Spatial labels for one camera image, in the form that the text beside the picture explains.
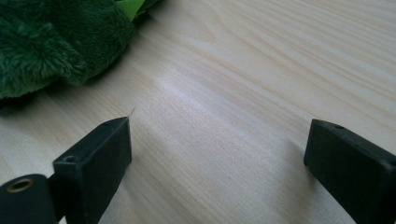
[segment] screw hole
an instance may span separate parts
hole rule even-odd
[[[345,129],[343,126],[340,126],[340,125],[334,125],[334,128],[336,128],[336,129]]]
[[[76,157],[74,157],[74,156],[68,156],[68,157],[64,158],[64,161],[73,162],[73,161],[76,161]]]
[[[8,193],[18,193],[33,186],[33,179],[21,179],[7,187]]]

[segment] black plastic part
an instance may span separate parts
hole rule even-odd
[[[313,119],[304,164],[358,224],[394,224],[396,157],[352,131]]]
[[[50,180],[58,190],[52,191],[57,217],[65,214],[68,224],[98,223],[131,161],[128,118],[113,119],[90,132],[53,162]]]
[[[56,223],[47,178],[25,175],[0,188],[0,223]]]

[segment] stuffed animal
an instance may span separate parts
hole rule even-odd
[[[157,1],[0,0],[0,100],[102,73]]]

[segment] wooden table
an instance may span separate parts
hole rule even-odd
[[[396,154],[396,4],[163,0],[121,59],[0,116],[0,182],[130,116],[100,223],[354,223],[303,165],[311,119]]]

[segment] wooden surface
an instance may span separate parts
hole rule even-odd
[[[0,182],[130,117],[100,223],[354,223],[303,165],[311,119],[396,154],[396,3],[163,0],[122,58],[0,116]]]

